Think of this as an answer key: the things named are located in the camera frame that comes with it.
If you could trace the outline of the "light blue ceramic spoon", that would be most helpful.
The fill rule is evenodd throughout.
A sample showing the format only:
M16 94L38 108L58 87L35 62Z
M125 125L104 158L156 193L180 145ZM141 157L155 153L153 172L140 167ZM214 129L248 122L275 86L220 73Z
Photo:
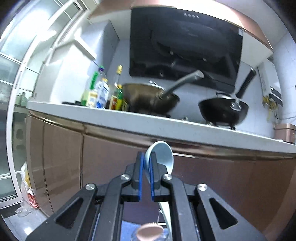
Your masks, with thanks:
M151 157L152 152L155 152L157 162L166 166L166 170L168 174L171 174L174 167L174 156L171 150L171 147L163 141L158 141L153 143L146 151L144 155L144 168L147 173L150 172L149 170L149 160Z

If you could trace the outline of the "blue towel mat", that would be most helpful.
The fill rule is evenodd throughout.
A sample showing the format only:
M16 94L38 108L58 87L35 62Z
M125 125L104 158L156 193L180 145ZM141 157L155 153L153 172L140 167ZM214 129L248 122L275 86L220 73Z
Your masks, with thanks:
M121 241L130 241L132 238L133 232L140 227L137 223L132 223L128 221L123 221L121 223Z

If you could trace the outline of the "brown lower cabinets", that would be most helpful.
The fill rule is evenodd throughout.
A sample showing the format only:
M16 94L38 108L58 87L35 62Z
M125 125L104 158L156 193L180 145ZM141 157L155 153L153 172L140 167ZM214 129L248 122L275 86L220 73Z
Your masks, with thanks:
M295 153L163 141L30 111L28 240L295 240Z

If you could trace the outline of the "small green sauce bottle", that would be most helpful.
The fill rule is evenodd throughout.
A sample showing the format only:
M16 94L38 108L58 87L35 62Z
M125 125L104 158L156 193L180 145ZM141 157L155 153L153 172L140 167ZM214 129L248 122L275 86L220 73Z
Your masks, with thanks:
M121 111L127 111L128 110L128 104L123 98L123 90L122 90L122 85L119 84L117 86L117 101L116 101L116 110L121 110Z

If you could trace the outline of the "bronze wok with lid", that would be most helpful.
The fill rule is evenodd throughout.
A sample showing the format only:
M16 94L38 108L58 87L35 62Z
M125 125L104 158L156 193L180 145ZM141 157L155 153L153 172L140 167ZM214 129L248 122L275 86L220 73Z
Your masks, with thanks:
M130 112L145 110L164 115L180 101L180 98L174 94L174 90L203 78L203 72L197 70L182 77L168 89L163 89L156 84L125 83L122 86L123 102L121 110Z

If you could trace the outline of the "tall yellow cap bottle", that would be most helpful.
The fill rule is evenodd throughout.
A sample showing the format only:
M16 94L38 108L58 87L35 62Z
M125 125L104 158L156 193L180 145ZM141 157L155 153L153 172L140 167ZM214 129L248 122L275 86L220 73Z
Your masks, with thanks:
M117 101L117 86L119 85L119 80L121 77L123 67L121 65L118 65L114 80L114 85L112 86L112 90L110 91L110 103L109 103L109 109L116 110L116 101Z

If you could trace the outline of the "green cap oil bottle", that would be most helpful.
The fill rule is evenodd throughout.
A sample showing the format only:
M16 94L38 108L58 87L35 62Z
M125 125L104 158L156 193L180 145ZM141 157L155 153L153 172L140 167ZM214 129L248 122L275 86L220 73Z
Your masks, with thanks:
M96 106L96 100L98 96L98 90L97 90L97 82L99 79L104 77L104 66L100 65L98 68L98 71L95 71L92 75L92 78L90 80L89 86L85 89L83 92L83 95L81 97L81 105L93 108Z

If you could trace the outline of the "white blue label bottle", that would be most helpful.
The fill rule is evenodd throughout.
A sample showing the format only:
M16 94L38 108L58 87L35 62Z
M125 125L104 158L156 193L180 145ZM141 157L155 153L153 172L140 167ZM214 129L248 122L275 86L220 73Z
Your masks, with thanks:
M100 80L95 86L95 89L97 90L97 108L105 108L107 104L107 99L109 96L109 86L107 82L108 80L106 78L102 78L102 80Z

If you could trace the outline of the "black wok with lid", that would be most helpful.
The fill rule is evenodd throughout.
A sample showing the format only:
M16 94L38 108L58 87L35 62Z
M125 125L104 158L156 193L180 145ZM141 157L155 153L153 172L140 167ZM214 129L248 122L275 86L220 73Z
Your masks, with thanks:
M255 76L256 71L251 68L234 98L225 94L223 97L200 101L198 106L204 120L214 126L228 126L231 130L236 130L236 126L247 116L249 106L242 98Z

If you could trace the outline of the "white plastic bag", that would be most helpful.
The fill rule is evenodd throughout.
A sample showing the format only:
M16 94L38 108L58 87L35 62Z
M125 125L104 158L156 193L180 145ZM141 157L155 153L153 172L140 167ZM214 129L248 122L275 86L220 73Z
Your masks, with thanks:
M21 181L21 195L22 201L20 207L16 210L18 217L25 217L33 210L38 209L38 204L36 198L33 194L33 190L30 183L29 172L27 168L27 162L25 162L21 167L20 172Z

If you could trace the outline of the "white storage box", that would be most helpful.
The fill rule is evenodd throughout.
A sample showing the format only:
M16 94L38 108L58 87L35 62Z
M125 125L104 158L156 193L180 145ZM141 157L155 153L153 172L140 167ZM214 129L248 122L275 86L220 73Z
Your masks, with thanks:
M96 57L80 37L54 48L38 77L34 100L57 104L80 100Z

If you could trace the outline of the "pink rice cooker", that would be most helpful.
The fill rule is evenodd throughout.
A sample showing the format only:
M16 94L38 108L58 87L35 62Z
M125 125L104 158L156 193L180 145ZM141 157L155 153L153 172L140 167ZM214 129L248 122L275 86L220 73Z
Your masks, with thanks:
M291 123L280 123L275 125L274 138L286 143L295 144L295 125Z

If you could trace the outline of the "black range hood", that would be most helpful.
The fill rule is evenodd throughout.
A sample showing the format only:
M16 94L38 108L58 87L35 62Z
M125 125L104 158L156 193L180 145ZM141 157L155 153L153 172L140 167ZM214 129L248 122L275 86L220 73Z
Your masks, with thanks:
M210 15L166 7L133 8L129 74L178 80L196 70L196 85L232 93L241 62L243 30Z

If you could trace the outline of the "white gas water heater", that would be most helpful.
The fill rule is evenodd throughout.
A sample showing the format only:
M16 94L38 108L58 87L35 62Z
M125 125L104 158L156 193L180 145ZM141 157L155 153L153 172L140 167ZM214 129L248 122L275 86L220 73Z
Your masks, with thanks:
M274 64L266 59L258 66L258 70L263 96L283 106L280 82Z

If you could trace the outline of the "glass sliding door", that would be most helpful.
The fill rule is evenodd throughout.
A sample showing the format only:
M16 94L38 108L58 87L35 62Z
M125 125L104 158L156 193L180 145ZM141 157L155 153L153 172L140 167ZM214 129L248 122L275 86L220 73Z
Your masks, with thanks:
M1 36L1 208L22 200L27 102L51 49L84 11L81 1L26 1Z

